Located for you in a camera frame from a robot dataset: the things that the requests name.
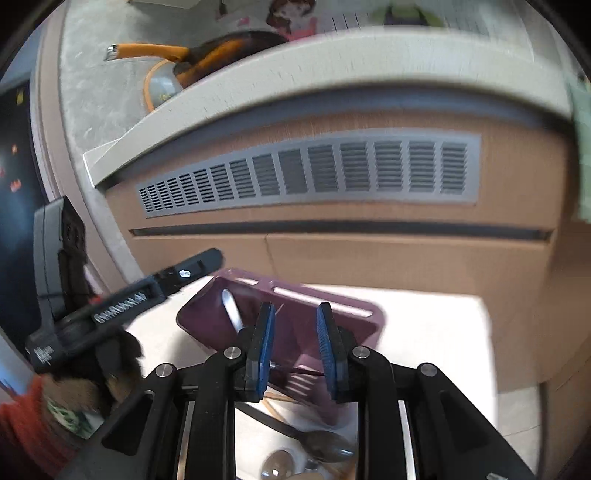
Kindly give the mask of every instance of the metal screw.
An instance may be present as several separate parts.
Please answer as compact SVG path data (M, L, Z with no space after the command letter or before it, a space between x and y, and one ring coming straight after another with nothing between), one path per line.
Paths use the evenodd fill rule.
M357 358L367 358L369 357L369 348L366 346L356 346L353 348L353 355Z
M435 377L437 375L437 367L433 364L422 364L421 373L427 377Z
M171 364L160 364L156 367L156 375L159 377L167 377L173 372L173 366Z
M223 356L229 358L230 360L233 358L238 358L242 355L242 350L240 350L237 346L229 346L223 351Z

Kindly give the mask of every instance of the white countertop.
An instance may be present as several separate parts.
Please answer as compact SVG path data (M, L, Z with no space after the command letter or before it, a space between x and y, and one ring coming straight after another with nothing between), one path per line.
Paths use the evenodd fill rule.
M178 310L208 280L204 278L187 286L162 305L139 316L129 327L144 350L141 359L144 374L164 362L182 368L201 363L208 357L210 352L176 324ZM414 368L427 361L434 363L496 425L496 378L489 318L479 298L376 288L312 287L377 304L386 322L376 350L391 362L408 367ZM295 427L312 429L313 424L296 415L297 408L290 410L290 405L273 402ZM260 404L257 407L265 410ZM353 440L355 430L352 416L352 421L335 431ZM287 449L294 455L297 471L303 468L306 455L297 441L236 412L236 474L239 478L258 480L263 461L278 449Z
M306 38L226 67L90 151L86 167L97 185L158 145L232 112L318 90L402 82L478 89L571 114L563 72L514 44L455 30L372 27Z

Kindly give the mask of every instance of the blue gripper pad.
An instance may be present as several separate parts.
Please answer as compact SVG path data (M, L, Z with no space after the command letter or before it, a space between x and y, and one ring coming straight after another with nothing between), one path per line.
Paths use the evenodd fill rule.
M275 336L275 307L270 302L261 305L251 347L246 358L245 386L262 399L269 381L271 354Z
M339 401L341 395L349 391L349 368L347 351L336 326L330 303L321 303L316 309L316 333L326 388L330 397Z

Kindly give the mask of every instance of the purple utensil holder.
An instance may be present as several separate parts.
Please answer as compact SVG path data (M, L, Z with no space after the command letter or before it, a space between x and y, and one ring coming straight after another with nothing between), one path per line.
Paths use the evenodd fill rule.
M254 325L261 303L276 309L271 360L285 367L322 371L316 335L316 307L329 301L336 324L353 332L358 344L375 348L384 314L373 303L291 284L238 269L220 270L177 314L177 324L202 345L216 351L232 346L237 333L222 304L222 290L236 301L245 326ZM271 370L269 383L291 398L312 406L328 425L339 422L340 406L330 399L323 377L300 381L296 374Z

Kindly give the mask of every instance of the air vent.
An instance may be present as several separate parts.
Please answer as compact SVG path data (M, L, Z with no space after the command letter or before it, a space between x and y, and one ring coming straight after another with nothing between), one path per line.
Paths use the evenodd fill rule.
M215 165L211 168L213 184L216 186L217 196L220 200L232 200L234 198L234 194L232 193L232 186L230 185L230 180L228 179L228 172L226 171L226 166L222 165Z
M435 143L410 141L410 191L432 192L435 189Z
M340 157L343 161L345 189L348 192L368 192L369 166L365 142L342 143Z
M279 182L277 182L275 165L273 165L273 155L253 157L252 163L255 167L256 180L261 189L261 195L263 197L279 195Z
M252 185L251 173L248 170L248 163L246 159L236 160L230 162L230 170L232 171L232 177L236 184L236 191L238 192L238 198L246 199L255 196L255 188Z
M379 192L399 192L402 190L401 147L401 142L376 142L374 144Z
M179 175L178 179L181 181L181 188L183 189L187 203L189 205L199 203L199 195L197 194L197 190L195 190L195 185L193 185L191 174L185 173L184 175Z
M338 191L332 145L309 147L308 159L316 191L320 193Z
M173 200L170 198L166 184L163 181L159 181L156 184L156 190L158 191L158 197L162 200L162 206L166 209L172 208Z
M142 203L144 204L144 209L146 210L146 212L153 212L154 206L152 205L152 201L150 200L150 196L148 195L148 190L140 189L139 196L142 199Z
M441 192L462 194L466 187L466 144L444 142L441 169Z
M369 129L260 145L137 185L147 217L294 202L475 203L480 136Z
M301 160L301 152L297 150L284 150L279 152L279 163L283 171L285 191L288 195L294 193L306 193L306 176L304 175L304 164Z
M197 184L203 203L215 202L216 198L213 194L213 188L209 181L207 170L197 170L193 175L195 175L195 183Z
M174 206L183 207L185 205L185 202L183 198L183 192L181 192L181 187L178 185L178 179L168 179L166 183L168 185L170 195L173 198Z

